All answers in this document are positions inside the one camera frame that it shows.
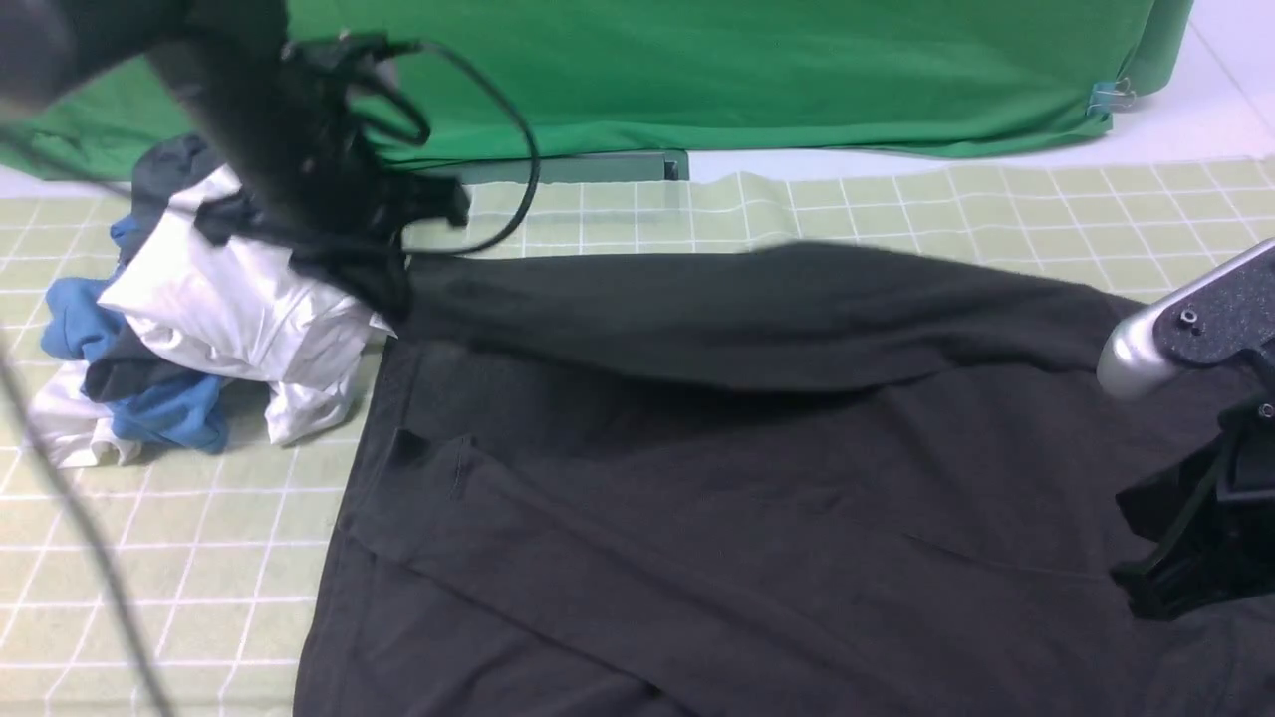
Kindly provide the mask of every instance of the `black mount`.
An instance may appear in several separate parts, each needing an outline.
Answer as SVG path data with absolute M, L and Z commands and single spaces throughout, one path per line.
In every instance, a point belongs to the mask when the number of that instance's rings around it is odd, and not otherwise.
M 1155 344 L 1205 369 L 1246 362 L 1265 389 L 1218 420 L 1219 436 L 1117 496 L 1133 532 L 1159 545 L 1116 565 L 1132 612 L 1173 620 L 1275 593 L 1275 270 L 1258 260 L 1201 287 L 1155 323 Z

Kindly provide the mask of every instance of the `green cutting mat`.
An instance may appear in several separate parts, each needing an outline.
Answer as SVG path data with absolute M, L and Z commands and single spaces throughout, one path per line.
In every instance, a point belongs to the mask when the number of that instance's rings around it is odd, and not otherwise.
M 919 251 L 1090 283 L 1153 300 L 1275 235 L 1275 162 L 1084 167 L 965 165 L 843 181 L 740 175 L 685 182 L 548 185 L 493 256 L 738 251 L 792 237 Z M 504 223 L 516 185 L 476 189 L 467 232 L 417 227 L 440 246 Z M 105 277 L 107 226 L 93 200 L 0 202 L 0 325 L 26 380 L 55 370 L 37 346 L 57 276 Z M 375 376 L 371 351 L 361 385 Z M 300 448 L 265 444 L 264 403 L 232 395 L 233 448 L 75 472 L 115 542 L 184 716 L 291 713 L 333 517 L 362 429 Z M 0 713 L 113 717 L 135 683 L 80 538 L 0 425 Z

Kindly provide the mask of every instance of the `wrinkled fabric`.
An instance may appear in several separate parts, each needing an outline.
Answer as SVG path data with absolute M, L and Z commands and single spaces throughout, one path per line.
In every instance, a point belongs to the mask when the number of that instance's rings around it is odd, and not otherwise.
M 142 250 L 164 212 L 170 198 L 208 179 L 224 162 L 203 138 L 184 134 L 161 142 L 133 166 L 133 211 L 116 225 L 124 230 L 111 239 L 120 248 L 120 263 L 127 264 Z
M 87 361 L 68 361 L 31 397 L 29 430 L 59 468 L 130 463 L 142 453 L 142 443 L 116 435 L 111 408 L 80 392 L 87 369 Z
M 1132 302 L 850 246 L 412 272 L 298 714 L 1271 713 L 1271 598 L 1108 574 L 1116 494 L 1256 389 L 1108 398 Z
M 91 369 L 111 351 L 125 323 L 120 314 L 97 304 L 107 283 L 60 278 L 48 287 L 46 301 L 52 320 L 40 341 L 46 353 L 64 361 L 88 361 Z M 221 453 L 229 440 L 218 407 L 223 379 L 189 369 L 175 374 L 139 393 L 106 402 L 113 416 L 112 430 L 127 440 Z
M 238 188 L 222 167 L 172 204 L 201 209 Z M 362 350 L 388 333 L 384 323 L 354 297 L 296 274 L 289 250 L 240 237 L 210 241 L 207 228 L 167 213 L 99 304 L 120 311 L 131 336 L 172 364 L 268 384 L 273 444 L 340 424 L 353 404 Z

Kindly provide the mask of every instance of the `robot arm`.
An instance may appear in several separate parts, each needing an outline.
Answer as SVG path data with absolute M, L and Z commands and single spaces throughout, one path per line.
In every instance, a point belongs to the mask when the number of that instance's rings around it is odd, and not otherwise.
M 287 20 L 283 0 L 6 0 L 0 116 L 38 114 L 144 56 L 273 226 L 380 251 L 273 237 L 393 322 L 407 310 L 402 228 L 427 218 L 463 226 L 468 196 L 455 179 L 386 167 L 365 135 L 386 125 L 348 103 L 353 85 L 388 91 L 372 66 L 407 46 L 375 34 L 292 43 Z M 423 144 L 423 116 L 399 106 L 412 112 L 411 139 Z

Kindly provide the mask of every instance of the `green backdrop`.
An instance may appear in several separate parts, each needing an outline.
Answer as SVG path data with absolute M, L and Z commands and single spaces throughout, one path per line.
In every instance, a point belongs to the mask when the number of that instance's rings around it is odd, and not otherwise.
M 428 37 L 468 56 L 547 154 L 878 147 L 973 157 L 1077 142 L 1094 83 L 1164 85 L 1191 0 L 291 0 L 297 37 Z M 435 124 L 398 159 L 518 158 L 518 135 L 442 60 L 404 91 Z M 23 126 L 40 149 L 125 177 L 187 124 L 131 63 Z M 48 176 L 9 149 L 0 162 Z

